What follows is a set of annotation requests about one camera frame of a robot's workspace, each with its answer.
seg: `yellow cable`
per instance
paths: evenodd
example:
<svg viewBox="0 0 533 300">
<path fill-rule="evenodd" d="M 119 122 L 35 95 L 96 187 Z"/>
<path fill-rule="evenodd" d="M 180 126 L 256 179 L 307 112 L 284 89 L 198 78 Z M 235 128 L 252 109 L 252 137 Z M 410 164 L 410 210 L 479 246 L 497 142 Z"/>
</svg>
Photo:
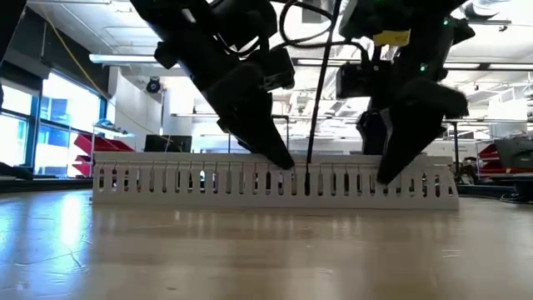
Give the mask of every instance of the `yellow cable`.
<svg viewBox="0 0 533 300">
<path fill-rule="evenodd" d="M 76 57 L 74 56 L 74 54 L 72 53 L 72 51 L 70 50 L 70 48 L 68 47 L 68 45 L 65 43 L 65 41 L 63 40 L 61 34 L 59 34 L 59 31 L 56 29 L 56 27 L 54 26 L 52 20 L 48 17 L 48 13 L 46 11 L 46 9 L 44 8 L 44 6 L 42 4 L 39 4 L 39 6 L 41 7 L 41 10 L 42 10 L 42 13 L 44 14 L 44 17 L 47 19 L 47 22 L 50 24 L 50 27 L 52 27 L 52 30 L 54 31 L 54 33 L 56 34 L 57 38 L 59 38 L 59 41 L 61 42 L 61 44 L 63 45 L 63 47 L 65 48 L 65 50 L 67 50 L 68 52 L 68 55 L 70 56 L 70 58 L 76 63 L 77 67 L 80 69 L 80 71 L 82 71 L 83 75 L 85 76 L 85 78 L 92 84 L 92 86 L 104 97 L 106 98 L 107 100 L 107 103 L 109 103 L 111 106 L 115 107 L 115 112 L 119 112 L 121 113 L 124 117 L 126 117 L 128 120 L 132 121 L 134 124 L 136 124 L 138 127 L 148 131 L 149 133 L 151 134 L 154 134 L 154 135 L 157 135 L 159 137 L 161 137 L 158 133 L 155 133 L 153 132 L 152 130 L 144 127 L 143 125 L 141 125 L 140 123 L 138 123 L 137 121 L 135 121 L 134 119 L 132 119 L 131 117 L 129 117 L 128 115 L 126 115 L 126 113 L 124 112 L 121 112 L 117 106 L 115 104 L 113 104 L 111 102 L 111 99 L 107 96 L 106 93 L 104 93 L 99 87 L 98 85 L 92 80 L 91 76 L 89 76 L 89 74 L 85 71 L 85 68 L 83 68 L 82 64 L 76 59 Z M 165 141 L 167 141 L 167 143 L 173 143 L 173 141 L 170 139 L 170 135 L 168 136 L 168 138 L 165 138 L 165 137 L 161 137 L 162 139 L 164 139 Z"/>
</svg>

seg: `fluorescent light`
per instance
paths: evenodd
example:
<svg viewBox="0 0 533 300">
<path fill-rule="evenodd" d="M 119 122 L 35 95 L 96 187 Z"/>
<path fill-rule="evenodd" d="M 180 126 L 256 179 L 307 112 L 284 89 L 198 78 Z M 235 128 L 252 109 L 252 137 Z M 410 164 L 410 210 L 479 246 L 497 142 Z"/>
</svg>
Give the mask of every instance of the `fluorescent light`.
<svg viewBox="0 0 533 300">
<path fill-rule="evenodd" d="M 157 63 L 152 55 L 89 54 L 93 63 Z"/>
<path fill-rule="evenodd" d="M 328 67 L 340 67 L 348 61 L 343 60 L 329 60 L 327 62 Z M 298 59 L 297 65 L 311 65 L 311 66 L 321 66 L 321 59 Z"/>
<path fill-rule="evenodd" d="M 490 70 L 513 70 L 513 71 L 531 71 L 533 64 L 530 63 L 492 63 Z"/>
<path fill-rule="evenodd" d="M 480 67 L 479 63 L 466 63 L 466 62 L 447 62 L 444 64 L 444 68 L 456 68 L 456 69 L 477 69 Z"/>
</svg>

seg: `table surface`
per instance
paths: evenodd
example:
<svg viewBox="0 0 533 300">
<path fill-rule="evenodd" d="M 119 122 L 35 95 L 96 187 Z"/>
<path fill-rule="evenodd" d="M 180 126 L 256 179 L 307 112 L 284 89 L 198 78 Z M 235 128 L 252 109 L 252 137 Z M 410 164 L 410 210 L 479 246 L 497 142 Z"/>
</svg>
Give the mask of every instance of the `table surface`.
<svg viewBox="0 0 533 300">
<path fill-rule="evenodd" d="M 0 197 L 0 299 L 533 299 L 533 210 L 92 205 Z"/>
</svg>

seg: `wire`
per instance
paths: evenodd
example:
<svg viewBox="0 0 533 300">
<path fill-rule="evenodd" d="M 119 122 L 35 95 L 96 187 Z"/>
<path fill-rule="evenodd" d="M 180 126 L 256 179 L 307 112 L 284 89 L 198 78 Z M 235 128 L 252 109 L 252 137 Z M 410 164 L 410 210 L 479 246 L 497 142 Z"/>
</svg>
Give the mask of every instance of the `wire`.
<svg viewBox="0 0 533 300">
<path fill-rule="evenodd" d="M 279 30 L 280 30 L 280 36 L 283 39 L 283 44 L 277 45 L 276 48 L 291 46 L 291 47 L 300 48 L 300 49 L 314 49 L 314 48 L 323 48 L 323 47 L 325 48 L 325 47 L 328 47 L 328 46 L 342 46 L 342 45 L 354 46 L 357 49 L 359 49 L 359 51 L 361 51 L 361 60 L 364 63 L 370 62 L 368 51 L 358 42 L 353 42 L 353 41 L 350 41 L 350 40 L 333 42 L 332 39 L 330 40 L 328 38 L 328 41 L 324 42 L 324 43 L 323 42 L 319 42 L 319 43 L 311 43 L 311 44 L 301 44 L 302 42 L 307 42 L 308 40 L 311 40 L 313 38 L 317 38 L 317 37 L 321 36 L 323 34 L 323 32 L 315 34 L 315 35 L 313 35 L 311 37 L 302 37 L 302 38 L 298 38 L 298 39 L 290 39 L 286 35 L 286 31 L 285 31 L 286 15 L 288 14 L 289 9 L 291 9 L 292 6 L 300 6 L 300 5 L 297 5 L 299 3 L 300 2 L 298 2 L 298 0 L 288 0 L 286 2 L 285 6 L 283 7 L 283 9 L 281 10 L 281 13 L 280 13 L 280 26 L 279 26 L 280 28 L 279 28 Z M 333 22 L 334 20 L 332 20 L 332 19 L 333 19 L 333 17 L 331 18 L 330 26 L 325 30 L 325 32 L 333 32 L 333 30 L 335 29 L 336 20 L 335 20 L 335 22 Z"/>
<path fill-rule="evenodd" d="M 289 8 L 291 8 L 291 3 L 294 3 L 297 0 L 291 0 L 287 3 L 287 5 L 283 8 L 283 11 L 288 11 Z M 327 70 L 327 62 L 330 58 L 330 52 L 331 52 L 331 45 L 333 40 L 333 32 L 335 31 L 335 24 L 337 19 L 339 18 L 339 12 L 341 11 L 341 3 L 342 0 L 336 0 L 335 7 L 333 8 L 333 18 L 331 19 L 331 26 L 330 26 L 330 32 L 327 36 L 327 42 L 326 46 L 324 48 L 324 58 L 322 59 L 322 66 L 320 69 L 320 75 L 318 77 L 318 85 L 316 87 L 316 95 L 315 95 L 315 107 L 313 109 L 313 116 L 311 119 L 311 131 L 309 132 L 309 146 L 307 147 L 307 160 L 306 160 L 306 193 L 309 193 L 309 184 L 310 184 L 310 178 L 309 178 L 309 164 L 312 160 L 313 155 L 313 143 L 315 142 L 315 131 L 316 131 L 316 120 L 318 119 L 318 110 L 320 108 L 320 99 L 322 96 L 322 89 L 324 88 L 324 81 L 326 80 L 326 70 Z"/>
<path fill-rule="evenodd" d="M 106 92 L 103 92 L 102 89 L 100 89 L 98 87 L 98 85 L 92 80 L 91 76 L 89 76 L 89 74 L 87 73 L 87 71 L 85 71 L 85 68 L 82 66 L 82 64 L 76 59 L 76 57 L 74 56 L 74 54 L 72 53 L 72 51 L 70 50 L 70 47 L 65 43 L 65 40 L 63 40 L 63 37 L 61 36 L 61 34 L 59 33 L 59 31 L 57 30 L 57 28 L 54 26 L 52 20 L 50 19 L 50 17 L 48 16 L 48 13 L 46 11 L 46 9 L 44 8 L 44 6 L 42 4 L 39 4 L 39 7 L 41 7 L 41 11 L 42 13 L 44 14 L 44 17 L 46 18 L 47 22 L 50 24 L 50 27 L 52 28 L 52 30 L 54 31 L 54 33 L 56 34 L 57 38 L 59 39 L 59 42 L 61 42 L 61 44 L 63 45 L 63 47 L 65 48 L 65 50 L 67 50 L 67 53 L 68 53 L 68 56 L 70 56 L 70 58 L 76 63 L 77 67 L 80 69 L 80 71 L 82 71 L 83 75 L 85 76 L 85 78 L 92 84 L 92 86 L 94 87 L 94 89 L 96 89 L 101 95 L 102 97 L 106 98 L 107 100 L 107 103 L 109 103 L 111 106 L 115 107 L 115 111 L 116 112 L 119 112 L 121 113 L 124 117 L 126 117 L 128 120 L 130 120 L 132 123 L 134 123 L 135 125 L 137 125 L 138 127 L 146 130 L 147 132 L 151 133 L 151 134 L 154 134 L 154 135 L 157 135 L 158 137 L 164 139 L 165 141 L 167 141 L 167 143 L 173 143 L 173 141 L 170 139 L 170 136 L 168 136 L 168 138 L 164 138 L 162 136 L 160 136 L 159 134 L 153 132 L 152 130 L 144 127 L 143 125 L 141 125 L 139 122 L 135 121 L 133 118 L 129 117 L 128 115 L 126 115 L 126 113 L 124 112 L 121 112 L 117 105 L 115 105 L 114 103 L 111 102 L 111 99 L 109 98 L 109 96 L 107 95 Z"/>
<path fill-rule="evenodd" d="M 290 2 L 290 0 L 270 0 L 270 2 L 288 4 Z M 328 11 L 326 11 L 324 9 L 321 9 L 321 8 L 318 8 L 316 6 L 312 6 L 311 4 L 307 4 L 307 3 L 303 3 L 303 2 L 294 2 L 292 5 L 296 6 L 296 7 L 299 7 L 299 8 L 303 8 L 303 9 L 312 11 L 314 13 L 318 13 L 318 14 L 326 17 L 330 21 L 333 18 L 333 16 Z"/>
</svg>

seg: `red object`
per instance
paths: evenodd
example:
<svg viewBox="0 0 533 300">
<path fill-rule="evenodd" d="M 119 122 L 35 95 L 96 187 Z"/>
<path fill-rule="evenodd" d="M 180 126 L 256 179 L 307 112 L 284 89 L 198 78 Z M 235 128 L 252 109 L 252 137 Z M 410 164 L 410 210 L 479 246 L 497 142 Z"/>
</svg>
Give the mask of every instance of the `red object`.
<svg viewBox="0 0 533 300">
<path fill-rule="evenodd" d="M 500 174 L 520 174 L 520 173 L 533 173 L 533 169 L 530 168 L 511 168 L 507 169 L 501 166 L 500 154 L 496 149 L 494 143 L 481 150 L 479 153 L 480 159 L 480 178 L 490 178 L 493 175 Z"/>
<path fill-rule="evenodd" d="M 106 139 L 104 137 L 94 137 L 94 148 L 92 147 L 92 135 L 91 134 L 78 134 L 74 145 L 78 146 L 87 155 L 78 155 L 76 162 L 73 164 L 83 176 L 91 177 L 91 151 L 95 152 L 134 152 L 128 145 L 121 141 L 115 141 Z"/>
</svg>

